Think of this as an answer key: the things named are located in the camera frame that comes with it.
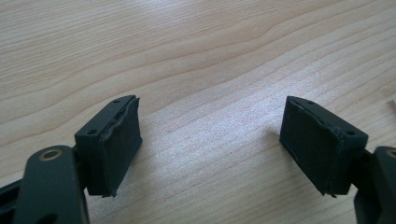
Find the black plastic housing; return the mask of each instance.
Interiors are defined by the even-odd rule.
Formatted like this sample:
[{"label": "black plastic housing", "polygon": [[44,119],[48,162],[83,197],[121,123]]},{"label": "black plastic housing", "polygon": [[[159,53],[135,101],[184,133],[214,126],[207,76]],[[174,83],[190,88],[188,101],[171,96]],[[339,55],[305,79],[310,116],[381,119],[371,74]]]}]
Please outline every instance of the black plastic housing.
[{"label": "black plastic housing", "polygon": [[288,96],[280,142],[322,194],[348,193],[352,159],[365,151],[368,135],[322,106]]},{"label": "black plastic housing", "polygon": [[76,148],[91,195],[115,196],[142,138],[139,99],[124,96],[106,105],[76,134]]},{"label": "black plastic housing", "polygon": [[[44,156],[51,153],[58,156]],[[29,158],[13,223],[89,223],[71,147],[47,147]]]},{"label": "black plastic housing", "polygon": [[0,223],[11,223],[17,208],[21,180],[0,188]]}]

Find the light wood surface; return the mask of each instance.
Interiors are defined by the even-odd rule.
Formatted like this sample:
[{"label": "light wood surface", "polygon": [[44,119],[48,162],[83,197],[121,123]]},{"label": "light wood surface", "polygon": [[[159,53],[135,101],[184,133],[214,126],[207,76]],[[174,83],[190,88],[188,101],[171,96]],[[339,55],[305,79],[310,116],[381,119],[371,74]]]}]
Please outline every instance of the light wood surface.
[{"label": "light wood surface", "polygon": [[396,2],[2,1],[0,186],[108,101],[144,143],[92,223],[355,223],[278,142],[287,95],[396,147]]}]

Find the screw hole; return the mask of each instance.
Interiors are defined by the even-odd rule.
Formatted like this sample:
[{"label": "screw hole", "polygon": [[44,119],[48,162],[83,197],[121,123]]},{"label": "screw hole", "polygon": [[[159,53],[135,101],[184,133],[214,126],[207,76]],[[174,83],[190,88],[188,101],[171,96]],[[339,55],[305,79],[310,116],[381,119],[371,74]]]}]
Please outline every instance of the screw hole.
[{"label": "screw hole", "polygon": [[62,151],[60,149],[51,149],[44,153],[42,153],[39,157],[41,161],[52,161],[58,157],[60,157]]},{"label": "screw hole", "polygon": [[388,150],[388,154],[393,157],[396,158],[396,149],[390,149]]},{"label": "screw hole", "polygon": [[57,219],[58,219],[58,216],[56,216],[56,214],[48,214],[48,215],[40,218],[37,221],[37,224],[52,224],[52,223],[55,223]]},{"label": "screw hole", "polygon": [[87,132],[87,134],[94,134],[97,133],[98,131],[96,131],[95,129],[90,130],[89,132]]}]

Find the black plastic part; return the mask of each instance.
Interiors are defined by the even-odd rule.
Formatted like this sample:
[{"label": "black plastic part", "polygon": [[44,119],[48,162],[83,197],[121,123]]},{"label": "black plastic part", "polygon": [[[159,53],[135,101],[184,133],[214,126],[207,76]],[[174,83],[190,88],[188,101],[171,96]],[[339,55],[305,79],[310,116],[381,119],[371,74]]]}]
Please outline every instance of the black plastic part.
[{"label": "black plastic part", "polygon": [[381,204],[377,223],[396,223],[396,148],[378,147],[374,155],[370,165]]},{"label": "black plastic part", "polygon": [[359,190],[355,200],[355,214],[359,224],[375,224],[381,214],[381,206],[377,198],[366,197]]},{"label": "black plastic part", "polygon": [[11,223],[17,207],[21,181],[0,188],[0,223]]},{"label": "black plastic part", "polygon": [[368,135],[322,106],[298,97],[286,101],[280,142],[322,194],[347,194],[353,158]]},{"label": "black plastic part", "polygon": [[375,183],[372,177],[371,162],[374,155],[365,150],[360,157],[355,157],[348,173],[350,182],[359,189],[359,195],[369,201],[377,201]]},{"label": "black plastic part", "polygon": [[142,143],[138,106],[135,96],[114,100],[76,133],[77,152],[91,195],[116,195]]},{"label": "black plastic part", "polygon": [[72,148],[47,147],[29,158],[14,223],[89,223]]}]

